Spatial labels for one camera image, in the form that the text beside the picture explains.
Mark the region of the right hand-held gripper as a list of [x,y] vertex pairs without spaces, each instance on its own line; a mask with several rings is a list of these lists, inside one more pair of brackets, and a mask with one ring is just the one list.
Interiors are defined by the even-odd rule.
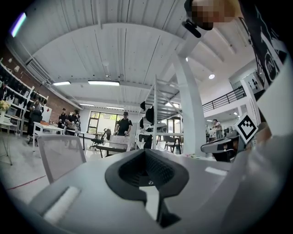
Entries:
[[248,148],[258,126],[248,113],[244,113],[234,124],[234,130],[226,138],[217,139],[201,146],[201,151],[211,154],[216,161],[234,161],[236,155]]

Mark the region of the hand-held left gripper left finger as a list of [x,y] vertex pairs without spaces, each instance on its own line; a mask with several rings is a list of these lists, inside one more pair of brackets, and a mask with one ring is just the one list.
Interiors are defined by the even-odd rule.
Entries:
[[29,207],[67,234],[156,234],[158,224],[143,202],[117,196],[107,185],[105,172],[113,163],[137,151],[83,163],[44,188]]

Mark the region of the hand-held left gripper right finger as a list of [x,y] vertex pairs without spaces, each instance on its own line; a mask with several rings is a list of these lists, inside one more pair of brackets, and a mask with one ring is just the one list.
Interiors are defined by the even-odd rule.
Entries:
[[145,151],[145,170],[158,190],[157,218],[147,234],[233,234],[239,226],[229,208],[239,177],[232,164]]

